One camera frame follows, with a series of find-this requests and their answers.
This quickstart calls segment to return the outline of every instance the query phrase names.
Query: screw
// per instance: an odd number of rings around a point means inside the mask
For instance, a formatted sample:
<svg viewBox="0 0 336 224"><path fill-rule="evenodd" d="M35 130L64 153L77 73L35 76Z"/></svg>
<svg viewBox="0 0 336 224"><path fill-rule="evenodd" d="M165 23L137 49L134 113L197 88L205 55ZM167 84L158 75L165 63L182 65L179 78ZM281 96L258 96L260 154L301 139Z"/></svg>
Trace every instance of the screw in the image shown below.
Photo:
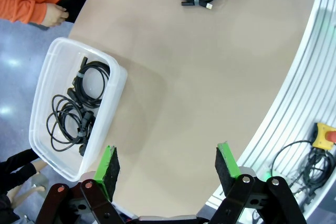
<svg viewBox="0 0 336 224"><path fill-rule="evenodd" d="M60 186L60 187L58 187L57 188L57 191L60 193L61 191L63 191L64 190L64 186Z"/></svg>
<svg viewBox="0 0 336 224"><path fill-rule="evenodd" d="M246 177L246 176L243 177L243 182L244 182L244 183L250 183L250 181L251 181L251 180L250 180L249 177Z"/></svg>
<svg viewBox="0 0 336 224"><path fill-rule="evenodd" d="M92 182L88 182L88 183L86 183L86 184L85 184L85 187L86 187L86 188L91 188L91 187L92 187Z"/></svg>
<svg viewBox="0 0 336 224"><path fill-rule="evenodd" d="M276 178L272 179L272 184L275 186L279 185L279 180L277 180Z"/></svg>

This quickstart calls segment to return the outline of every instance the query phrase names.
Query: white plastic container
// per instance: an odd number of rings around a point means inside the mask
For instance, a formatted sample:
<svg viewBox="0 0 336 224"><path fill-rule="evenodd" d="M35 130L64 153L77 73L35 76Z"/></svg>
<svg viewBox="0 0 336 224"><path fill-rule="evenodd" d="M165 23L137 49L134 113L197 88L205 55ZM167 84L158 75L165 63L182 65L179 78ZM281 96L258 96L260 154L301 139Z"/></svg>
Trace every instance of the white plastic container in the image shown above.
<svg viewBox="0 0 336 224"><path fill-rule="evenodd" d="M100 108L94 110L96 121L84 157L78 152L79 145L74 145L64 152L53 150L46 128L47 117L52 112L51 99L56 94L66 95L68 88L72 87L72 81L80 69L83 57L87 57L88 62L97 60L110 67L110 77ZM51 43L38 79L30 117L29 142L36 154L67 180L77 181L96 160L114 117L126 78L126 70L119 66L113 57L99 50L66 38L58 38ZM83 79L83 86L89 95L95 97L94 95L99 94L102 89L101 75L98 72L94 73L94 70L89 73L88 70ZM59 128L56 129L56 137L64 140Z"/></svg>

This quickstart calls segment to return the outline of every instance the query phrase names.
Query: beige tabletop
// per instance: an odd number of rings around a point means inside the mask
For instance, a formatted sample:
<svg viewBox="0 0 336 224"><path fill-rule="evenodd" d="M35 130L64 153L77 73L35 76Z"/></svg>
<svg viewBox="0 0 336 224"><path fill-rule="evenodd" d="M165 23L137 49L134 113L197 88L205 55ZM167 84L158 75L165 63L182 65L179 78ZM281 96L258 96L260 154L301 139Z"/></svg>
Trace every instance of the beige tabletop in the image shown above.
<svg viewBox="0 0 336 224"><path fill-rule="evenodd" d="M216 144L238 159L296 54L313 0L88 0L70 38L115 57L128 79L105 145L114 201L137 215L195 214L219 185Z"/></svg>

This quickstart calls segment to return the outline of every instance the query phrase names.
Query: blue floor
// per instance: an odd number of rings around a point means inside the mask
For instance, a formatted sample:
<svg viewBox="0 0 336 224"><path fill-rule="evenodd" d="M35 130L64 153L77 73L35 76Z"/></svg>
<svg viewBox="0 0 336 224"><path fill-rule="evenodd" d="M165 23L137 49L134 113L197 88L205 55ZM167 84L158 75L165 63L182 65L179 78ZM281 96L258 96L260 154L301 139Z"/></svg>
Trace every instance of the blue floor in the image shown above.
<svg viewBox="0 0 336 224"><path fill-rule="evenodd" d="M45 55L50 43L55 38L67 37L71 28L71 23L63 23L43 31L31 25L0 20L0 161L30 148L30 113ZM55 183L71 185L50 167L41 173L49 179L49 186ZM30 181L26 182L21 193L30 186ZM35 220L43 201L35 193L15 212Z"/></svg>

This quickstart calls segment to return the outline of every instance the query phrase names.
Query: ribbed metal surface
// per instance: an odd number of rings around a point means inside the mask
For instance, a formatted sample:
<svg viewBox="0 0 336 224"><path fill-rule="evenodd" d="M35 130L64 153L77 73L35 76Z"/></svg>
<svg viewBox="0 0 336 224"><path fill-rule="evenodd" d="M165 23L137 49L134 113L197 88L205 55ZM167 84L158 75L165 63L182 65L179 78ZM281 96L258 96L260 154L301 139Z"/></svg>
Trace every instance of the ribbed metal surface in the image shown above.
<svg viewBox="0 0 336 224"><path fill-rule="evenodd" d="M315 0L306 31L288 75L264 121L240 157L240 166L251 167L262 177L277 152L285 145L307 140L313 125L336 125L336 0ZM307 144L284 151L275 164L276 173L291 179L307 152ZM336 173L328 185L336 180ZM323 198L326 185L310 204L309 217ZM221 187L207 205L224 198Z"/></svg>

